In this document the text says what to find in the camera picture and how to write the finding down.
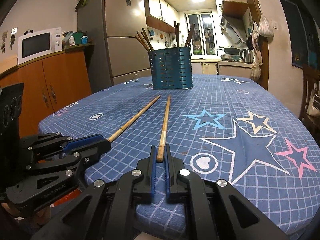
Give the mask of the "kitchen window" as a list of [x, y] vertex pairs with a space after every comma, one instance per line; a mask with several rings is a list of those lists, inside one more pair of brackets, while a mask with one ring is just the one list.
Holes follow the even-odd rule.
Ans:
[[187, 25], [195, 25], [190, 41], [193, 56], [215, 56], [216, 35], [211, 12], [200, 12], [186, 15]]

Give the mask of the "red plastic bag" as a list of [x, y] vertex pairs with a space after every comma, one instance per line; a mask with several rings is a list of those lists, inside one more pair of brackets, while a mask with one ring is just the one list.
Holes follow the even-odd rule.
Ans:
[[50, 205], [50, 207], [56, 207], [58, 205], [64, 204], [70, 200], [73, 200], [77, 196], [81, 194], [81, 191], [79, 189], [76, 189], [72, 191], [71, 193], [65, 195], [64, 197], [60, 198], [59, 200], [55, 201], [53, 204]]

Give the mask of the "orange wooden cabinet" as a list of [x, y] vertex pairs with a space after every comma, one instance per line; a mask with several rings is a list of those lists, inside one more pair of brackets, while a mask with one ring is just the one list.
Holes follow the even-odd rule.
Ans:
[[87, 64], [94, 46], [78, 45], [23, 64], [1, 62], [1, 86], [24, 83], [20, 137], [38, 133], [41, 120], [92, 94]]

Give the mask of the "blue star-pattern tablecloth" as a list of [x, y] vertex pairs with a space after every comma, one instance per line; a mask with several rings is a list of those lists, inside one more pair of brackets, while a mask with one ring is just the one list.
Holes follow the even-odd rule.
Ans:
[[319, 209], [319, 146], [271, 93], [244, 77], [194, 75], [193, 87], [155, 90], [133, 79], [76, 100], [39, 123], [42, 133], [110, 137], [152, 99], [155, 104], [85, 172], [113, 181], [158, 146], [165, 109], [171, 154], [203, 179], [224, 179], [291, 239]]

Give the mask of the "teal perforated utensil holder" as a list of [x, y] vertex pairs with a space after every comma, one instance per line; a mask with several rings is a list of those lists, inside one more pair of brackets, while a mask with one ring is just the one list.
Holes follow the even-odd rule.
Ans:
[[148, 52], [153, 89], [193, 88], [189, 47], [172, 47]]

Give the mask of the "green container on cabinet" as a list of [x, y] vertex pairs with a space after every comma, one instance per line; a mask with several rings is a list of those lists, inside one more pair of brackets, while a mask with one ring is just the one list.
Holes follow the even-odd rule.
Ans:
[[81, 44], [81, 38], [83, 34], [82, 33], [73, 33], [75, 45], [80, 45]]

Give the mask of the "white microwave oven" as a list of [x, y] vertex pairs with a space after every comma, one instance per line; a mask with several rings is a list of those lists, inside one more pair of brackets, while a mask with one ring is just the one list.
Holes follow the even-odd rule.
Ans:
[[18, 64], [62, 51], [61, 27], [35, 31], [18, 38]]

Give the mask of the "silver refrigerator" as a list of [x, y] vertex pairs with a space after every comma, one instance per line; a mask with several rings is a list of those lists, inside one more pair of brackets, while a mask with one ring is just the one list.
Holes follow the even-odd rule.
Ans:
[[86, 0], [77, 28], [94, 45], [87, 67], [92, 92], [151, 75], [148, 52], [135, 38], [147, 29], [144, 0]]

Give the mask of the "wooden chair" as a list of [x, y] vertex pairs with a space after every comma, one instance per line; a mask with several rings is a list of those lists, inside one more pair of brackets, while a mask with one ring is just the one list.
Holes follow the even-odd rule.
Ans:
[[303, 96], [299, 120], [319, 139], [319, 70], [303, 66]]

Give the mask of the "steel electric kettle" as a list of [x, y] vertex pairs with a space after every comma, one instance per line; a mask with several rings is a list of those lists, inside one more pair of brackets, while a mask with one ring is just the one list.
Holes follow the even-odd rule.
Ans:
[[239, 53], [242, 62], [253, 63], [253, 51], [250, 49], [242, 49]]

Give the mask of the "black wok on stove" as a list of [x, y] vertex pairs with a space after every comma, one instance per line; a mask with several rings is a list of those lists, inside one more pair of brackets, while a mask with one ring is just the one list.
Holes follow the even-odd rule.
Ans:
[[234, 47], [221, 47], [219, 46], [218, 48], [215, 48], [216, 50], [222, 50], [224, 51], [225, 54], [228, 55], [239, 55], [240, 54], [240, 49], [234, 48]]

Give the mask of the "range hood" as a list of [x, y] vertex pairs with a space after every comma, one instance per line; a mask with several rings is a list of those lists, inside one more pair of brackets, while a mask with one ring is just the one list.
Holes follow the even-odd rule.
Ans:
[[244, 44], [247, 40], [244, 23], [237, 18], [222, 15], [221, 32], [229, 39], [233, 46]]

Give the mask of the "white hanging plastic bag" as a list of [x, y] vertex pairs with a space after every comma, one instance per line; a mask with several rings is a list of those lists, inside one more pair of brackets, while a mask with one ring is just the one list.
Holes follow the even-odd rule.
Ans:
[[261, 14], [260, 16], [259, 35], [267, 38], [274, 36], [273, 29], [264, 14]]

